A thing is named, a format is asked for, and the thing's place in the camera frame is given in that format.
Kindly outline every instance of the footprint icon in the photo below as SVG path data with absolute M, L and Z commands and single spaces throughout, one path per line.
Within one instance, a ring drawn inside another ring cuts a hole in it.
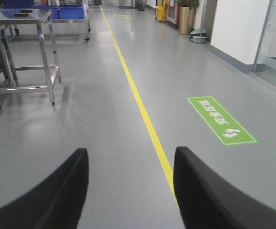
M 228 138 L 235 137 L 235 136 L 237 136 L 237 135 L 238 135 L 237 133 L 223 134 L 224 137 L 228 137 Z
M 234 132 L 238 132 L 239 133 L 239 132 L 241 132 L 241 130 L 238 130 L 238 129 L 226 129 L 225 132 L 231 134 L 231 133 L 234 133 Z

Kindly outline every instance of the green floor sign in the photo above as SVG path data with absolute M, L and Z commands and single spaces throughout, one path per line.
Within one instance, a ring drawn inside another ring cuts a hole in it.
M 212 96 L 187 99 L 224 145 L 258 142 Z
M 133 19 L 133 17 L 129 14 L 121 14 L 122 19 Z

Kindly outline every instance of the yellow line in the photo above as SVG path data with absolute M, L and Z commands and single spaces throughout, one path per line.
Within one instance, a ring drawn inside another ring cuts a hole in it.
M 137 104 L 139 106 L 139 109 L 140 109 L 140 112 L 142 114 L 142 117 L 144 119 L 144 122 L 145 122 L 145 124 L 147 126 L 147 129 L 149 131 L 149 135 L 150 135 L 150 137 L 152 139 L 152 142 L 153 142 L 153 145 L 154 145 L 155 150 L 157 152 L 159 161 L 161 163 L 163 171 L 165 172 L 165 175 L 167 177 L 168 183 L 170 185 L 170 188 L 171 188 L 172 193 L 173 193 L 174 198 L 175 198 L 174 188 L 173 188 L 173 170 L 172 170 L 171 165 L 170 165 L 170 163 L 169 163 L 169 161 L 167 159 L 167 156 L 166 156 L 166 154 L 165 154 L 165 152 L 164 152 L 164 150 L 162 148 L 162 145 L 160 143 L 160 140 L 158 138 L 156 130 L 155 130 L 153 124 L 152 124 L 152 121 L 151 121 L 151 119 L 149 117 L 149 114 L 148 114 L 148 112 L 147 112 L 147 110 L 146 110 L 146 108 L 145 108 L 145 106 L 144 106 L 144 104 L 142 102 L 142 99 L 140 97 L 139 91 L 138 91 L 138 89 L 137 89 L 137 87 L 135 85 L 135 82 L 133 80 L 133 77 L 132 77 L 132 75 L 131 75 L 131 73 L 130 73 L 130 71 L 128 69 L 127 63 L 126 63 L 126 61 L 125 61 L 125 59 L 124 59 L 124 57 L 122 55 L 122 52 L 121 52 L 121 50 L 119 48 L 119 45 L 118 45 L 118 42 L 117 42 L 116 37 L 114 35 L 114 32 L 113 32 L 113 30 L 110 27 L 110 24 L 109 24 L 109 22 L 107 20 L 107 17 L 105 15 L 104 11 L 103 11 L 102 6 L 100 6 L 100 10 L 101 10 L 102 15 L 104 17 L 104 20 L 105 20 L 105 22 L 107 24 L 107 27 L 108 27 L 108 29 L 109 29 L 109 31 L 111 33 L 111 36 L 113 38 L 113 41 L 114 41 L 114 44 L 115 44 L 115 48 L 116 48 L 117 53 L 119 55 L 119 58 L 120 58 L 120 61 L 122 63 L 122 66 L 123 66 L 123 69 L 125 71 L 125 74 L 127 76 L 128 82 L 130 84 L 130 87 L 132 88 L 132 91 L 134 93 L 134 97 L 136 99 L 136 102 L 137 102 Z

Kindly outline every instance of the gold planter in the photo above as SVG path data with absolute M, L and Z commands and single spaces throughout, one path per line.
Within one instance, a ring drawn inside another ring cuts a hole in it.
M 180 6 L 180 34 L 188 35 L 193 29 L 195 8 Z

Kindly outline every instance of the gray floor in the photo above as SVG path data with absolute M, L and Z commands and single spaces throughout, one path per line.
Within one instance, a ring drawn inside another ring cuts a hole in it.
M 276 209 L 276 88 L 155 21 L 149 9 L 120 10 L 106 0 L 103 8 L 170 164 L 175 147 L 188 146 L 237 188 Z M 62 71 L 55 107 L 47 93 L 1 97 L 0 207 L 86 147 L 90 182 L 80 229 L 183 229 L 100 8 L 90 14 L 89 44 L 83 25 L 54 25 Z M 19 28 L 20 37 L 10 42 L 15 63 L 41 63 L 36 28 Z M 36 73 L 20 76 L 21 83 L 37 80 Z M 222 145 L 186 99 L 209 95 L 259 143 Z

